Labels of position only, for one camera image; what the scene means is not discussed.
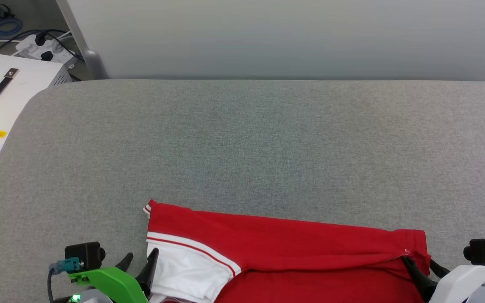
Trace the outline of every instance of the black cable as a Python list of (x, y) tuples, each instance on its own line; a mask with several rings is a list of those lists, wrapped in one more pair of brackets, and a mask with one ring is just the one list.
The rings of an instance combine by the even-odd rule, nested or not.
[(7, 42), (4, 42), (3, 44), (1, 44), (0, 49), (4, 48), (9, 43), (11, 43), (13, 40), (17, 39), (18, 37), (23, 36), (24, 34), (27, 34), (27, 33), (31, 33), (31, 32), (62, 32), (62, 33), (66, 33), (66, 31), (61, 31), (60, 29), (46, 29), (46, 30), (30, 29), (29, 31), (23, 31), (19, 34), (16, 34), (14, 37), (10, 38)]
[(75, 75), (69, 73), (69, 75), (71, 76), (72, 80), (74, 80), (74, 82), (81, 82), (81, 79), (79, 77), (76, 77)]
[(72, 51), (71, 51), (71, 50), (69, 50), (69, 49), (68, 49), (66, 46), (64, 46), (64, 45), (63, 45), (63, 44), (62, 44), (62, 43), (59, 41), (59, 39), (58, 39), (56, 36), (54, 36), (54, 35), (50, 34), (50, 33), (49, 33), (49, 32), (47, 32), (47, 31), (43, 31), (43, 32), (44, 32), (46, 35), (48, 35), (48, 36), (52, 37), (52, 38), (53, 38), (53, 39), (54, 39), (54, 40), (55, 40), (57, 43), (59, 43), (59, 44), (61, 45), (61, 47), (62, 47), (62, 48), (65, 48), (65, 50), (66, 50), (67, 52), (69, 52), (71, 55), (73, 55), (75, 58), (77, 58), (77, 59), (78, 59), (78, 60), (80, 60), (80, 61), (85, 62), (85, 60), (84, 60), (83, 58), (76, 56), (76, 54), (75, 54), (74, 52), (72, 52)]
[(50, 268), (50, 271), (48, 272), (48, 300), (50, 301), (50, 303), (53, 303), (52, 275), (54, 271), (55, 271), (54, 268)]
[(6, 11), (0, 8), (0, 19), (5, 19), (8, 17), (12, 17), (12, 18), (16, 17), (16, 15), (11, 13), (10, 8), (8, 6), (6, 6), (5, 4), (0, 4), (0, 6), (6, 8)]

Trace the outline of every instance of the red t-shirt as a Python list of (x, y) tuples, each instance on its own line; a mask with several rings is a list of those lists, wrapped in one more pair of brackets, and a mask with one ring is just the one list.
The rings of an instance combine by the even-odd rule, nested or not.
[(429, 274), (421, 230), (193, 211), (151, 200), (148, 251), (160, 250), (152, 303), (421, 303), (400, 257)]

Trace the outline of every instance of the teal connector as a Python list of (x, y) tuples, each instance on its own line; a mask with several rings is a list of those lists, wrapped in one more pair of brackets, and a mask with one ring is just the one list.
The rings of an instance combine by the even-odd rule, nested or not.
[(72, 257), (65, 260), (57, 261), (57, 263), (50, 264), (49, 269), (53, 269), (53, 274), (61, 274), (62, 272), (77, 271), (83, 267), (83, 262), (78, 257)]

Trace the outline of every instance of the blue cable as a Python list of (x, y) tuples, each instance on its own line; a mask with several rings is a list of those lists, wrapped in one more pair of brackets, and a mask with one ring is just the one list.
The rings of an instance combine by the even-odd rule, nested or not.
[(2, 8), (0, 8), (0, 40), (5, 40), (8, 36), (14, 36), (20, 32), (24, 23), (16, 18), (14, 15), (10, 13), (10, 9), (8, 12), (5, 12)]

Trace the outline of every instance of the green led light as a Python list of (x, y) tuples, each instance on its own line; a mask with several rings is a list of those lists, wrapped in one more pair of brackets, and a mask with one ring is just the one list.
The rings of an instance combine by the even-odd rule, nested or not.
[(80, 301), (81, 295), (73, 295), (71, 297), (71, 302), (78, 302)]

